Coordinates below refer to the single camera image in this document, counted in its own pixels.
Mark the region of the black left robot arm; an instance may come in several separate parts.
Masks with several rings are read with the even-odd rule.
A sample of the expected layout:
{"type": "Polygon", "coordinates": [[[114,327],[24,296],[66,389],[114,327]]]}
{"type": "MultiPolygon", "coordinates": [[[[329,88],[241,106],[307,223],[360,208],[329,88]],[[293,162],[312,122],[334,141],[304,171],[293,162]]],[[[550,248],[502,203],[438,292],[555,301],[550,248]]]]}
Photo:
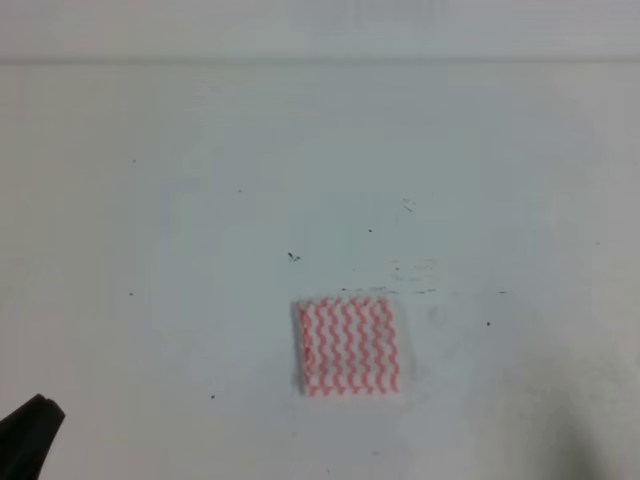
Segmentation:
{"type": "Polygon", "coordinates": [[[37,394],[1,420],[1,480],[38,480],[65,419],[52,399],[37,394]]]}

